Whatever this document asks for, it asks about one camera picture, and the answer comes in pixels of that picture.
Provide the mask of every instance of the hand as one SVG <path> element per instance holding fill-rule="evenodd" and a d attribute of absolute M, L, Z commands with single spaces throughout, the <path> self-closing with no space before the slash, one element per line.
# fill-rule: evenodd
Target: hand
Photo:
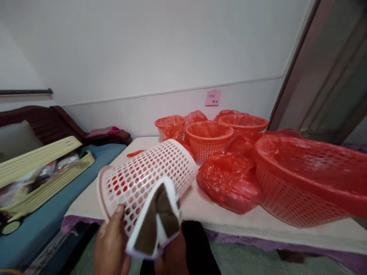
<path fill-rule="evenodd" d="M 94 248 L 94 270 L 96 275 L 127 275 L 131 257 L 126 255 L 127 236 L 123 219 L 125 207 L 119 204 L 107 224 L 103 222 L 99 229 Z"/>
<path fill-rule="evenodd" d="M 156 275 L 189 275 L 186 265 L 186 243 L 184 235 L 180 234 L 164 249 L 162 258 L 154 262 Z"/>

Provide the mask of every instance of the sticky note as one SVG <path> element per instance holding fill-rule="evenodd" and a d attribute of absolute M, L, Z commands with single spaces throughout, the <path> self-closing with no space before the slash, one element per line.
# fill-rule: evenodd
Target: sticky note
<path fill-rule="evenodd" d="M 206 94 L 206 106 L 219 106 L 222 91 L 208 91 Z"/>

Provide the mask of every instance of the purple tablecloth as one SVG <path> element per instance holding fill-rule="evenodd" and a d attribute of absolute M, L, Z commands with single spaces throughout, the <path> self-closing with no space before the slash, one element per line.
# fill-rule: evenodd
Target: purple tablecloth
<path fill-rule="evenodd" d="M 102 224 L 103 220 L 99 219 L 92 219 L 86 217 L 79 217 L 79 216 L 66 216 L 61 225 L 61 231 L 63 233 L 69 232 L 74 225 L 78 222 L 84 223 L 98 223 L 99 225 Z M 351 252 L 342 252 L 342 251 L 335 251 L 329 249 L 321 249 L 311 246 L 304 246 L 298 244 L 288 244 L 288 243 L 280 243 L 275 241 L 267 241 L 264 239 L 253 238 L 253 237 L 243 237 L 243 236 L 232 236 L 224 233 L 219 233 L 211 230 L 205 230 L 209 240 L 215 243 L 240 243 L 250 246 L 255 246 L 260 248 L 264 251 L 272 251 L 276 249 L 282 250 L 289 250 L 295 252 L 303 252 L 303 253 L 313 253 L 322 256 L 330 257 L 349 269 L 353 270 L 354 272 L 367 275 L 367 255 L 361 255 L 357 253 Z"/>

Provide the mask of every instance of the wall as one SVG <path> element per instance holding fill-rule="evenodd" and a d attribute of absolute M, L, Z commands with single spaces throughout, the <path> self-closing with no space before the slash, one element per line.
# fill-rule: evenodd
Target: wall
<path fill-rule="evenodd" d="M 367 144 L 367 116 L 364 117 L 344 142 Z"/>
<path fill-rule="evenodd" d="M 114 125 L 128 131 L 134 138 L 158 136 L 154 126 L 156 119 L 174 114 L 186 116 L 197 109 L 209 119 L 224 109 L 269 119 L 282 82 L 282 79 L 272 79 L 217 87 L 222 91 L 219 107 L 205 107 L 207 89 L 199 89 L 64 108 L 86 131 Z"/>
<path fill-rule="evenodd" d="M 22 89 L 46 89 L 46 87 L 0 22 L 0 90 Z M 0 97 L 0 112 L 26 105 L 51 106 L 55 105 L 55 102 L 48 95 Z"/>
<path fill-rule="evenodd" d="M 44 88 L 40 77 L 0 22 L 0 90 Z"/>
<path fill-rule="evenodd" d="M 0 16 L 69 105 L 281 77 L 313 2 L 4 0 Z"/>

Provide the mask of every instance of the yellow lid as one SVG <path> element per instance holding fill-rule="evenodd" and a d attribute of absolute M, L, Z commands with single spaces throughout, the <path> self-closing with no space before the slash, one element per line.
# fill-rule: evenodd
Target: yellow lid
<path fill-rule="evenodd" d="M 70 136 L 0 163 L 0 188 L 80 146 L 82 146 L 82 143 L 76 137 Z"/>

